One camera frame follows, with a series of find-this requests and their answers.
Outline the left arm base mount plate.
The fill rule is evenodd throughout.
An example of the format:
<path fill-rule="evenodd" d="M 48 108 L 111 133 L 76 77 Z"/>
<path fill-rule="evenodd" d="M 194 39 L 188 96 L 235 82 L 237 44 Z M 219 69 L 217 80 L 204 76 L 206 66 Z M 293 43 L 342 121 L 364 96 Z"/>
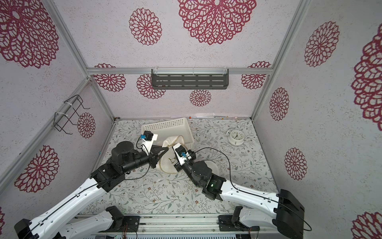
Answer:
<path fill-rule="evenodd" d="M 124 216 L 123 218 L 114 220 L 111 226 L 103 231 L 107 233 L 122 233 L 122 232 L 138 232 L 141 217 L 139 216 Z"/>

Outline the white round plate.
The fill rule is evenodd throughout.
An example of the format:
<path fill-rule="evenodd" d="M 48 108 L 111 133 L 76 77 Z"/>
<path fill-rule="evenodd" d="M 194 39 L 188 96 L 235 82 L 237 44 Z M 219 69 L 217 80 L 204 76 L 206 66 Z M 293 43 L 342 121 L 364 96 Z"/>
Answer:
<path fill-rule="evenodd" d="M 173 146 L 180 143 L 182 146 L 185 145 L 185 140 L 182 135 L 170 136 L 166 138 L 163 142 L 163 147 L 167 147 L 168 151 L 161 157 L 156 165 L 156 169 L 166 173 L 166 174 L 177 174 L 178 171 L 175 168 L 177 163 L 176 155 L 173 150 Z"/>

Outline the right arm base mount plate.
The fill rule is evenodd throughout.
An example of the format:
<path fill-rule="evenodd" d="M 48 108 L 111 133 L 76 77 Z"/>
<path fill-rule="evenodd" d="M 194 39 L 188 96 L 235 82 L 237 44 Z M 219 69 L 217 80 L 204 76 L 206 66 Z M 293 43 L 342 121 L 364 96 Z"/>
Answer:
<path fill-rule="evenodd" d="M 233 222 L 232 215 L 219 215 L 218 225 L 221 232 L 258 232 L 260 231 L 259 226 L 248 227 L 240 223 L 238 220 Z"/>

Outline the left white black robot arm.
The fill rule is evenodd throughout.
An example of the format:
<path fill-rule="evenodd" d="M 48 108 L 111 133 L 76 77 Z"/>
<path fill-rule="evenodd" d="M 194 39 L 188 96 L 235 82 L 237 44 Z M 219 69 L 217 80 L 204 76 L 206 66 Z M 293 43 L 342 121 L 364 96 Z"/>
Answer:
<path fill-rule="evenodd" d="M 80 233 L 74 225 L 65 228 L 71 219 L 91 202 L 105 195 L 125 181 L 125 175 L 139 167 L 155 168 L 160 158 L 168 151 L 149 143 L 141 151 L 130 141 L 119 143 L 105 164 L 97 168 L 73 193 L 42 215 L 32 220 L 22 219 L 15 224 L 20 239 L 68 239 Z"/>

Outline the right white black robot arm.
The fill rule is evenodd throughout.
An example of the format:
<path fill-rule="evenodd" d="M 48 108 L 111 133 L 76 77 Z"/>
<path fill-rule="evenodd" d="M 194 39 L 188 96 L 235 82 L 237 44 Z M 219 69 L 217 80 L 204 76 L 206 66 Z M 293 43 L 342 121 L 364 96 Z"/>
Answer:
<path fill-rule="evenodd" d="M 178 171 L 184 171 L 202 193 L 211 200 L 238 203 L 231 224 L 238 230 L 255 227 L 275 228 L 289 239 L 302 239 L 305 208 L 289 191 L 269 193 L 237 185 L 213 173 L 204 161 L 196 162 L 196 154 L 182 147 L 174 150 Z"/>

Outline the white perforated plastic basket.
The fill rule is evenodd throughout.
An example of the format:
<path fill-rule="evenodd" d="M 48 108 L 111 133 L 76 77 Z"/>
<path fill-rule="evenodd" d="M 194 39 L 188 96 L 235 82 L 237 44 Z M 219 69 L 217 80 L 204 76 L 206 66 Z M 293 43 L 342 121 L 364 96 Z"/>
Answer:
<path fill-rule="evenodd" d="M 186 118 L 144 124 L 141 126 L 141 134 L 145 131 L 158 135 L 156 145 L 161 145 L 168 137 L 181 135 L 188 149 L 193 149 L 195 146 L 195 140 Z"/>

